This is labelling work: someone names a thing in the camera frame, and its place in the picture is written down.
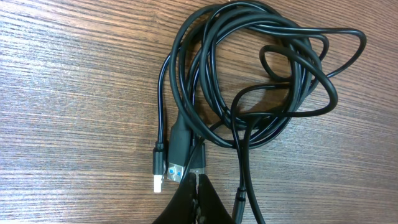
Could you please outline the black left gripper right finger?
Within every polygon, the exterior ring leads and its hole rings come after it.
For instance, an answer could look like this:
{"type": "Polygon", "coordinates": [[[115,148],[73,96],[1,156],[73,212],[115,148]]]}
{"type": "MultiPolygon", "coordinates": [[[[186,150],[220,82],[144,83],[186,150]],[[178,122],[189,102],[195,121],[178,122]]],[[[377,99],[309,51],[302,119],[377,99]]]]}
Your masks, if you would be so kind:
{"type": "Polygon", "coordinates": [[[199,224],[235,224],[226,211],[216,190],[205,174],[198,176],[198,210],[197,221],[199,224]]]}

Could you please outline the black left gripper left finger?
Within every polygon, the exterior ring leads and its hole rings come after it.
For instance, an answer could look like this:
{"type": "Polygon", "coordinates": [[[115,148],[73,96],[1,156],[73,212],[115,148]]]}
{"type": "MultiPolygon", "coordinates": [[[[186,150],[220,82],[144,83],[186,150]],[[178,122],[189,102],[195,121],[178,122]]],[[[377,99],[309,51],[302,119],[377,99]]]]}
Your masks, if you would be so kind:
{"type": "Polygon", "coordinates": [[[197,177],[189,173],[180,183],[165,210],[153,224],[193,224],[196,215],[197,177]]]}

